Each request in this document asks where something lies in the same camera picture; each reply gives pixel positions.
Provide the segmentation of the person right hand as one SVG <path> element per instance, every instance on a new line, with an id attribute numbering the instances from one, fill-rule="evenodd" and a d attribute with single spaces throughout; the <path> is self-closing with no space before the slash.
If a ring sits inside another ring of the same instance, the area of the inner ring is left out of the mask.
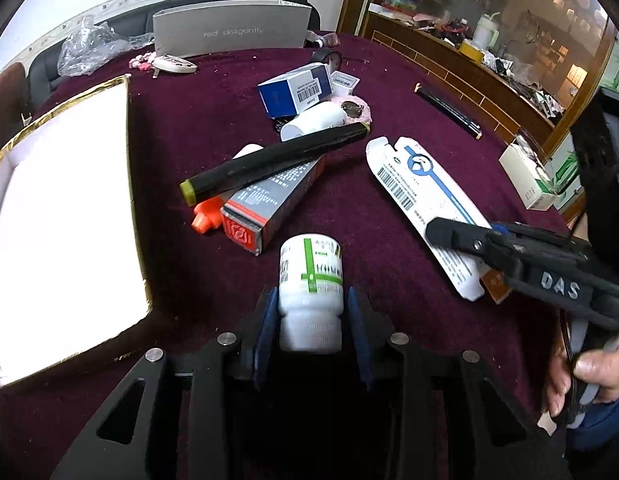
<path id="1" fill-rule="evenodd" d="M 549 359 L 541 411 L 556 417 L 563 409 L 565 396 L 575 377 L 599 386 L 596 403 L 619 400 L 619 342 L 614 351 L 593 350 L 583 353 L 573 367 L 567 364 L 561 330 L 558 330 Z"/>

